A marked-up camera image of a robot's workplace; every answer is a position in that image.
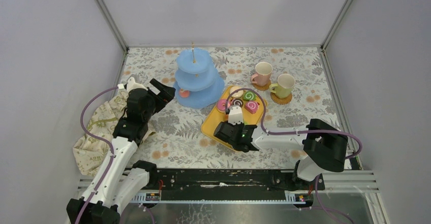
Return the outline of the red sugared pastry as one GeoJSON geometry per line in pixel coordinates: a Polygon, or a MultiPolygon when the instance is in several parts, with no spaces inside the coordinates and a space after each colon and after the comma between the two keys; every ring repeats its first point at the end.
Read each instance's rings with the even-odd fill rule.
{"type": "Polygon", "coordinates": [[[190,91],[189,90],[185,90],[185,89],[180,89],[179,90],[179,96],[181,98],[188,98],[190,96],[190,91]]]}

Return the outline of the pink ceramic mug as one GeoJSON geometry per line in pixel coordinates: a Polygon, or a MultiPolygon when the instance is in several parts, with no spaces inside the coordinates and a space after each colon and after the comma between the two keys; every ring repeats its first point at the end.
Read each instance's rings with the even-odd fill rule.
{"type": "Polygon", "coordinates": [[[251,76],[250,81],[252,84],[258,86],[265,86],[270,81],[273,67],[268,62],[259,62],[255,65],[255,73],[251,76]]]}

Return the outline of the green ceramic mug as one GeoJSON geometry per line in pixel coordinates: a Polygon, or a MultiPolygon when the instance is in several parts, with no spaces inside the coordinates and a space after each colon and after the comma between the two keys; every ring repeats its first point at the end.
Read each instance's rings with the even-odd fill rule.
{"type": "Polygon", "coordinates": [[[276,83],[269,86],[269,91],[280,99],[287,98],[295,86],[296,80],[290,74],[281,74],[276,83]]]}

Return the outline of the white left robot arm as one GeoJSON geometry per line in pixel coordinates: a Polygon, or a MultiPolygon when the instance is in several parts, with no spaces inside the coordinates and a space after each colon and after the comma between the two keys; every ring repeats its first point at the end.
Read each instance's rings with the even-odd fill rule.
{"type": "Polygon", "coordinates": [[[112,140],[94,135],[82,126],[86,135],[107,143],[108,152],[82,196],[69,200],[66,210],[71,223],[119,223],[125,207],[139,190],[162,186],[156,164],[146,161],[134,163],[125,180],[120,180],[127,163],[148,132],[149,120],[175,96],[175,88],[156,79],[151,79],[150,83],[159,93],[136,82],[134,77],[130,77],[125,84],[108,89],[124,89],[128,93],[126,107],[114,128],[112,140]]]}

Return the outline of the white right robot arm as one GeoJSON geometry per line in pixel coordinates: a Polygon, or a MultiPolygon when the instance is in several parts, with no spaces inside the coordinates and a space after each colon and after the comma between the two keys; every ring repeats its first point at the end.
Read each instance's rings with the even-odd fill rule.
{"type": "Polygon", "coordinates": [[[326,172],[342,172],[345,167],[348,138],[320,119],[290,128],[267,128],[255,124],[219,123],[213,134],[217,139],[242,152],[265,149],[301,150],[306,157],[295,165],[291,181],[305,189],[316,176],[326,172]]]}

